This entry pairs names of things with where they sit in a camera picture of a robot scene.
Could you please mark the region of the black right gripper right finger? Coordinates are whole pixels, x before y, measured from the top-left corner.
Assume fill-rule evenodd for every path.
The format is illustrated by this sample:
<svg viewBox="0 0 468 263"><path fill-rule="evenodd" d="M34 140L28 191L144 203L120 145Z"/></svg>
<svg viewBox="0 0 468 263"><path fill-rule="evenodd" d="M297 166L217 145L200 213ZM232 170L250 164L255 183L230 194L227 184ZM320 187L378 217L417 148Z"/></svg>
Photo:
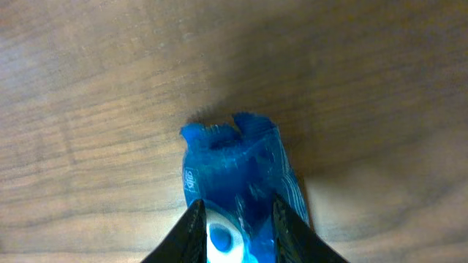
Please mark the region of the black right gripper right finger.
<svg viewBox="0 0 468 263"><path fill-rule="evenodd" d="M348 263L278 194L272 202L272 226L275 263Z"/></svg>

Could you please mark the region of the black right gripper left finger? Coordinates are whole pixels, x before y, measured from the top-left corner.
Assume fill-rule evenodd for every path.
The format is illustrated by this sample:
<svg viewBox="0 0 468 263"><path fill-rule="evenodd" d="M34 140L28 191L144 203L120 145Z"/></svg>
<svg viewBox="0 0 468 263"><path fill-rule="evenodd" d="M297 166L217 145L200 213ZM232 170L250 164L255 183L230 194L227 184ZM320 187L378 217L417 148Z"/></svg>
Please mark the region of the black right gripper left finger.
<svg viewBox="0 0 468 263"><path fill-rule="evenodd" d="M195 200L165 239L142 263L206 263L207 232L203 200Z"/></svg>

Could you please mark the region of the blue snack wrapper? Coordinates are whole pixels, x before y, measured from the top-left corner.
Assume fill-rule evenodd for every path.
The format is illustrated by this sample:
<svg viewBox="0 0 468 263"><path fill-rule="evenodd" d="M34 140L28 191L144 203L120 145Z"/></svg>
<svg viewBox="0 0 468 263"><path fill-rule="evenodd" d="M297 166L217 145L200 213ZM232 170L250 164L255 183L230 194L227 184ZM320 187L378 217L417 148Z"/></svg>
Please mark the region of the blue snack wrapper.
<svg viewBox="0 0 468 263"><path fill-rule="evenodd" d="M278 126L236 113L234 124L189 123L182 172L186 203L206 207L209 262L273 262L272 200L280 195L309 224L309 211Z"/></svg>

